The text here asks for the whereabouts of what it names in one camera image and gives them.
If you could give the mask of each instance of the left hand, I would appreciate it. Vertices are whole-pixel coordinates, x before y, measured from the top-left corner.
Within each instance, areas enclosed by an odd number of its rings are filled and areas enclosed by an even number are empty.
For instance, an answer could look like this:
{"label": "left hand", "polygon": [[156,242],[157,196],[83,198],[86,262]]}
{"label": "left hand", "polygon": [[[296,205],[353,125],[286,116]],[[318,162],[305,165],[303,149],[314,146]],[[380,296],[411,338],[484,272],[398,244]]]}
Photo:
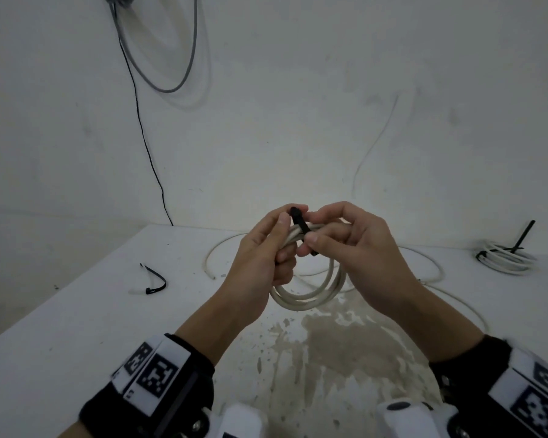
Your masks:
{"label": "left hand", "polygon": [[219,291],[237,307],[247,326],[266,308],[272,286],[287,284],[296,265],[296,243],[283,248],[290,228],[290,208],[307,212],[305,204],[287,204],[268,213],[242,238],[240,248]]}

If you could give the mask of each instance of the fingernail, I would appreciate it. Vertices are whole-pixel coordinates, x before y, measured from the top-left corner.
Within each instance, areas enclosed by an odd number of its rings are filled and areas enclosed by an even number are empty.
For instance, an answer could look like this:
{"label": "fingernail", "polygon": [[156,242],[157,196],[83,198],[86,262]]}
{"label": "fingernail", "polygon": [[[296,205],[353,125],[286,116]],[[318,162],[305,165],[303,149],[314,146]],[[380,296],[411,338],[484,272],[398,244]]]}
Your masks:
{"label": "fingernail", "polygon": [[312,246],[314,243],[317,242],[317,239],[318,239],[318,235],[316,232],[308,232],[305,236],[304,236],[304,240],[306,241],[306,243],[309,245],[309,246]]}

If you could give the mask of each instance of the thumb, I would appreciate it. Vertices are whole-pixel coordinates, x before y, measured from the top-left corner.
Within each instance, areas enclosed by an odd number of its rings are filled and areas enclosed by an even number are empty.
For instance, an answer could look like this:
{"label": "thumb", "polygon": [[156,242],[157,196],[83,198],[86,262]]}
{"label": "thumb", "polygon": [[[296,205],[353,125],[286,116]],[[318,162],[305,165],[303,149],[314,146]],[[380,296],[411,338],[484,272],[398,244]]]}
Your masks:
{"label": "thumb", "polygon": [[274,228],[270,232],[270,235],[260,246],[260,249],[264,250],[268,256],[275,257],[276,253],[284,247],[286,237],[290,229],[290,215],[286,212],[281,213],[278,216]]}
{"label": "thumb", "polygon": [[332,258],[339,263],[349,261],[353,247],[334,240],[330,236],[309,232],[304,236],[307,246],[327,258]]}

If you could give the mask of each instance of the table surface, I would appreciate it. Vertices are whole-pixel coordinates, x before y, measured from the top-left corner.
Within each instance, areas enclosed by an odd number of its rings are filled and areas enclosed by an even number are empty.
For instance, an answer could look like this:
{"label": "table surface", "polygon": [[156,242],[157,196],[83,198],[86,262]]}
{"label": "table surface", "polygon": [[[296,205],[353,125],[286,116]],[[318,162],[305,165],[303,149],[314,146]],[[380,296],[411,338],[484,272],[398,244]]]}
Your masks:
{"label": "table surface", "polygon": [[[142,340],[175,331],[215,292],[240,238],[210,258],[216,280],[201,264],[233,234],[150,225],[0,335],[0,436],[56,436],[75,421]],[[479,310],[493,335],[516,339],[548,361],[548,257],[531,275],[513,277],[480,265],[466,250],[418,249],[439,261],[446,271],[441,287]],[[416,276],[435,274],[424,257],[404,256]],[[144,294],[153,278],[140,263],[167,278],[167,288]],[[309,257],[297,271],[324,267],[325,259]],[[289,288],[304,286],[293,281]],[[268,414],[276,436],[373,436],[378,402],[404,394],[438,397],[424,357],[356,291],[307,312],[270,299],[225,353],[214,381],[215,411],[236,401],[253,405]]]}

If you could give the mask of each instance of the white wall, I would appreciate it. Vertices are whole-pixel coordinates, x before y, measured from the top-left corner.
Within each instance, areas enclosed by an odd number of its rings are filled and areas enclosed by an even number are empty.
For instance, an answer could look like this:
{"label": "white wall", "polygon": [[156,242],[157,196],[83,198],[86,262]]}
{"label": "white wall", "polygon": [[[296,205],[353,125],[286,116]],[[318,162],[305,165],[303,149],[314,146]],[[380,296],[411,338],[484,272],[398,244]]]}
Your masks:
{"label": "white wall", "polygon": [[[163,1],[122,21],[169,86],[193,3]],[[548,0],[202,0],[183,91],[137,83],[175,224],[247,229],[346,199],[423,245],[511,243],[535,218],[526,247],[548,253]],[[103,0],[0,0],[1,310],[166,221]]]}

